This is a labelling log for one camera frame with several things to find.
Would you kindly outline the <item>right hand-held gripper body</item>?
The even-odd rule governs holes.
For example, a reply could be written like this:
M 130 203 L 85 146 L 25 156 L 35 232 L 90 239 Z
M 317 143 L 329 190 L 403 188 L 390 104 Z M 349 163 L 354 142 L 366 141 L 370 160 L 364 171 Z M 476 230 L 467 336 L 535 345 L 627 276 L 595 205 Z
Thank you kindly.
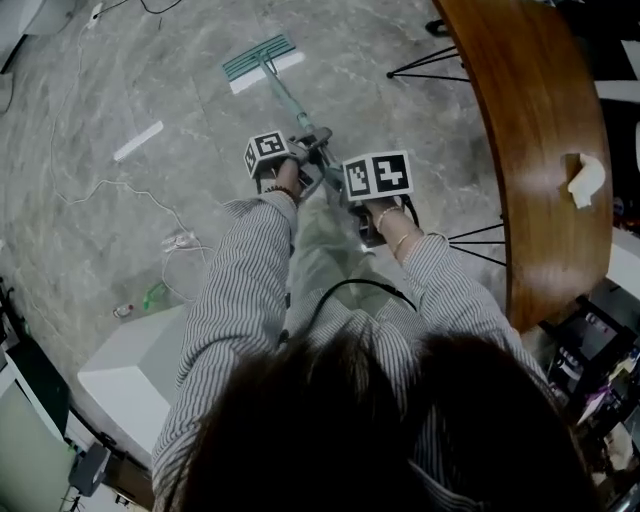
M 342 170 L 347 211 L 357 218 L 358 233 L 365 246 L 385 243 L 364 205 L 365 201 L 392 198 L 402 211 L 407 210 L 413 221 L 418 223 L 410 198 L 414 186 L 405 150 L 367 153 L 351 158 L 343 162 Z

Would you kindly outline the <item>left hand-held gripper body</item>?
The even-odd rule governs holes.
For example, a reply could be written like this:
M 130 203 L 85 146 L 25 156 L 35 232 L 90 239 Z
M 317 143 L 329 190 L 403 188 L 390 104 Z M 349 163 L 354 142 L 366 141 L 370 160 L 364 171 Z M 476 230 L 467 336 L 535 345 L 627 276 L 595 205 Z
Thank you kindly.
M 279 130 L 251 137 L 244 152 L 244 163 L 251 179 L 276 175 L 281 164 L 295 160 L 302 168 L 310 157 L 311 150 L 295 146 Z

